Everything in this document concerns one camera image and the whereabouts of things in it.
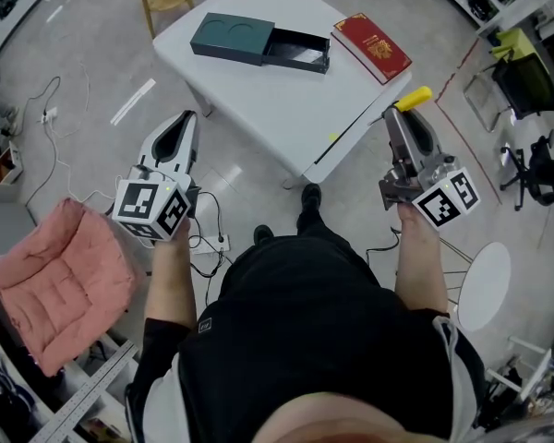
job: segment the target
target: foot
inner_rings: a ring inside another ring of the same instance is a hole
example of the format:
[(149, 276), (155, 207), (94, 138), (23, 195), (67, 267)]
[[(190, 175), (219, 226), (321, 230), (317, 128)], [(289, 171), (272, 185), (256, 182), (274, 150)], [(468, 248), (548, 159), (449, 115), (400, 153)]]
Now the foot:
[(318, 184), (308, 184), (302, 192), (302, 210), (319, 210), (322, 203), (322, 190)]
[(254, 242), (256, 246), (262, 245), (265, 241), (270, 238), (273, 238), (275, 235), (267, 225), (259, 225), (255, 228), (253, 233)]

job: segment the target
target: yellow handle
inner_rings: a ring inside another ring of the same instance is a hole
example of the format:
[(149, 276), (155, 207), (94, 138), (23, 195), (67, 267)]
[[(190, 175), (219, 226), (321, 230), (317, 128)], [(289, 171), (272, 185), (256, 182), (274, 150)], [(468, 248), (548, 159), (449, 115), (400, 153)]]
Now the yellow handle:
[(400, 112), (406, 112), (411, 108), (415, 108), (417, 105), (420, 105), (423, 102), (426, 102), (429, 99), (433, 98), (433, 92), (427, 86), (423, 86), (419, 89), (416, 89), (414, 92), (409, 93), (405, 97), (402, 97), (397, 101), (394, 106)]

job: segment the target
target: person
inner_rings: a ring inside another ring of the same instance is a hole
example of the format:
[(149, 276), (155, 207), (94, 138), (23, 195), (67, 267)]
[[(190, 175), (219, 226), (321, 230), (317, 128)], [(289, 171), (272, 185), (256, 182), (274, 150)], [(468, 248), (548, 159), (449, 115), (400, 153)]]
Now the person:
[(302, 193), (297, 236), (255, 230), (196, 319), (188, 226), (158, 243), (143, 351), (126, 407), (134, 441), (460, 441), (484, 391), (449, 320), (440, 240), (401, 204), (395, 292)]

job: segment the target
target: pink chair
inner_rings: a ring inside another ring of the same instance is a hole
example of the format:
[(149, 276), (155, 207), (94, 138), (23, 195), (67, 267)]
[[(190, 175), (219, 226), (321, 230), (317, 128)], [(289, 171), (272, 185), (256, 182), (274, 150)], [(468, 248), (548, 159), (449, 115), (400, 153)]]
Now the pink chair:
[(143, 277), (109, 221), (67, 198), (0, 257), (0, 300), (49, 377), (113, 326)]

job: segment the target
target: red passport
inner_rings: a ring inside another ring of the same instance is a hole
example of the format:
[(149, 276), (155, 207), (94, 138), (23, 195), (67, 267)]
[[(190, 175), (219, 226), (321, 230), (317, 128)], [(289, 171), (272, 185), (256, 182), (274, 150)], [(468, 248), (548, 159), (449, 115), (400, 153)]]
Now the red passport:
[(339, 21), (334, 25), (332, 36), (381, 84), (392, 80), (412, 64), (403, 50), (363, 13)]

